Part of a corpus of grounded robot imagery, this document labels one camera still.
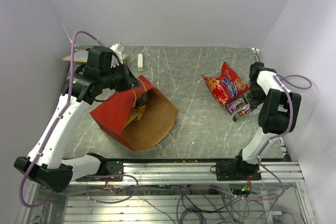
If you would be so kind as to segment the red brown paper bag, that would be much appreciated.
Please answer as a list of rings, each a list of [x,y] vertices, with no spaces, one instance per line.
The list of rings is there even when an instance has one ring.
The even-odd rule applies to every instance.
[[[141,75],[138,81],[140,87],[117,92],[90,112],[105,133],[134,152],[158,145],[170,134],[179,113],[178,108],[146,77]],[[139,120],[127,124],[136,99],[143,94],[149,97],[145,102],[144,113]]]

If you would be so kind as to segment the orange red chips packet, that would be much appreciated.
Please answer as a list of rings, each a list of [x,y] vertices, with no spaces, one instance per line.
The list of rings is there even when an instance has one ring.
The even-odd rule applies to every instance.
[[[228,87],[223,85],[221,82],[221,77],[212,78],[209,76],[202,75],[202,78],[211,92],[214,99],[223,107],[226,106],[226,103],[231,102],[237,97],[237,94],[234,94],[232,91],[229,91]]]

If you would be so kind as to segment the purple snack packet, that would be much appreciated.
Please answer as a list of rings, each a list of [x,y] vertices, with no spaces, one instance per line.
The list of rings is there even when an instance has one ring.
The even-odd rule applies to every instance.
[[[248,101],[244,95],[240,95],[236,97],[234,100],[227,102],[225,105],[226,110],[229,112],[229,114],[233,114],[238,109],[246,106],[248,104]]]

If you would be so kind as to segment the red snack packet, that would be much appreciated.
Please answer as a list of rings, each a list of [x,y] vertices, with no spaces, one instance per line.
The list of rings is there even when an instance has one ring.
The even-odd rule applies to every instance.
[[[250,91],[249,85],[240,78],[227,62],[224,62],[222,65],[221,77],[219,80],[224,90],[232,99]]]

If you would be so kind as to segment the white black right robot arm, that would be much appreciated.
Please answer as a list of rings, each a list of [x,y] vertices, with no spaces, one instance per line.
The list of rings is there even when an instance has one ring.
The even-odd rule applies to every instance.
[[[256,108],[261,104],[262,107],[258,131],[236,155],[231,167],[232,175],[239,180],[256,174],[263,152],[275,140],[294,130],[301,105],[301,94],[286,88],[276,70],[266,68],[261,62],[250,65],[249,84],[250,105]]]

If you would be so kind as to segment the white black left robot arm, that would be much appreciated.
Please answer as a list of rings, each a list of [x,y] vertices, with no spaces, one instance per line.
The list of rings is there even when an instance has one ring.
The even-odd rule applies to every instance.
[[[104,89],[117,94],[139,87],[139,82],[122,59],[123,46],[93,46],[87,62],[67,77],[57,108],[42,137],[26,157],[18,157],[14,167],[28,178],[56,193],[69,183],[90,175],[102,180],[107,175],[107,159],[88,153],[80,158],[63,159],[69,135]]]

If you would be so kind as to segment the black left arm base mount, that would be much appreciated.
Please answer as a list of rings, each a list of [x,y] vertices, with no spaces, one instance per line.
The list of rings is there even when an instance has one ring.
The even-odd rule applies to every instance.
[[[123,179],[124,167],[121,161],[106,160],[100,165],[98,171],[93,175],[86,175],[85,178],[102,180],[108,179],[112,182],[121,182]]]

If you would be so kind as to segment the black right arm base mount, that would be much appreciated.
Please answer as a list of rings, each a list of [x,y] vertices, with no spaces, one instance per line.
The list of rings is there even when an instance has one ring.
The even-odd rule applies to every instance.
[[[210,172],[216,175],[217,181],[229,180],[261,180],[259,165],[248,164],[245,161],[225,159],[210,167]]]

